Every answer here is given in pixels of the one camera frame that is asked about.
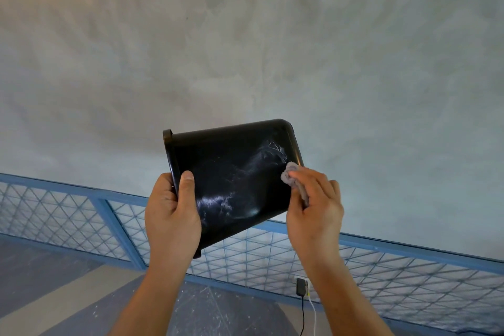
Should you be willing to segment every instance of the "rag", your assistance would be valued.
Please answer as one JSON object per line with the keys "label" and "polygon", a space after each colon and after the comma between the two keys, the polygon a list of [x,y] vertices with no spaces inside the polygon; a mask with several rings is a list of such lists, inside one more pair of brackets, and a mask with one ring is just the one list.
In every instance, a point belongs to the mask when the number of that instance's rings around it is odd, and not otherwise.
{"label": "rag", "polygon": [[293,172],[296,170],[299,170],[299,165],[295,162],[288,162],[285,171],[280,176],[280,179],[282,180],[282,182],[286,183],[290,187],[295,187],[299,190],[299,194],[301,194],[301,198],[303,199],[303,208],[307,208],[309,201],[305,186],[298,180],[289,177],[289,172]]}

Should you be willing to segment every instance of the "forearm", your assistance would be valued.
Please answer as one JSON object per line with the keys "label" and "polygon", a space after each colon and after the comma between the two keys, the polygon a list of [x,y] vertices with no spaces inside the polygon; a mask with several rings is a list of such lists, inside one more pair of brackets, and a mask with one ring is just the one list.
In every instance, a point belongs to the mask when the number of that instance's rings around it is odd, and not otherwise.
{"label": "forearm", "polygon": [[147,271],[143,282],[108,336],[166,335],[173,306],[183,280]]}
{"label": "forearm", "polygon": [[321,299],[333,334],[392,336],[341,258],[332,265],[312,266],[308,277]]}

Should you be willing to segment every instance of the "black plastic bin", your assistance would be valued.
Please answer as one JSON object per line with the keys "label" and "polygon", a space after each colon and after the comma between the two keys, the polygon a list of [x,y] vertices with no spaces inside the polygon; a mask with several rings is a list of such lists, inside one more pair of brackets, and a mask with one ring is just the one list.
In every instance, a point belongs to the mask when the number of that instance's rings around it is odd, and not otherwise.
{"label": "black plastic bin", "polygon": [[195,178],[201,250],[287,210],[290,187],[280,180],[287,162],[303,165],[285,120],[173,134],[163,131],[175,191],[180,174]]}

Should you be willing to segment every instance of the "wall socket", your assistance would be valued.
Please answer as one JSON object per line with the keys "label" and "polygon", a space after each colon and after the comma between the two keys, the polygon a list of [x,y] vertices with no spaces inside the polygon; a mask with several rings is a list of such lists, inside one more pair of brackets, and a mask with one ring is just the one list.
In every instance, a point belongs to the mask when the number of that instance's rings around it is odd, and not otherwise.
{"label": "wall socket", "polygon": [[293,282],[294,284],[296,284],[296,281],[297,281],[298,279],[304,279],[304,280],[306,280],[306,281],[308,282],[308,288],[309,288],[309,290],[310,290],[310,291],[313,291],[313,285],[312,285],[312,282],[310,281],[310,279],[308,279],[308,278],[307,278],[307,277],[305,277],[305,276],[294,275],[294,277],[292,278],[292,282]]}

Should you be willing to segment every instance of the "person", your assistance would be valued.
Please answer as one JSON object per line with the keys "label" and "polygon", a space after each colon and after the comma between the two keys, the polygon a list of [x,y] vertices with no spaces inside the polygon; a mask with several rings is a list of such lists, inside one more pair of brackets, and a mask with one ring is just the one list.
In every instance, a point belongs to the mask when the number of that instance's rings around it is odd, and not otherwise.
{"label": "person", "polygon": [[[289,175],[305,186],[309,206],[302,208],[300,194],[293,189],[287,233],[320,297],[331,331],[345,336],[393,336],[339,256],[344,210],[338,183],[306,167]],[[201,236],[194,186],[192,173],[185,171],[177,202],[171,174],[161,174],[154,185],[145,210],[150,265],[109,336],[166,335],[179,287]]]}

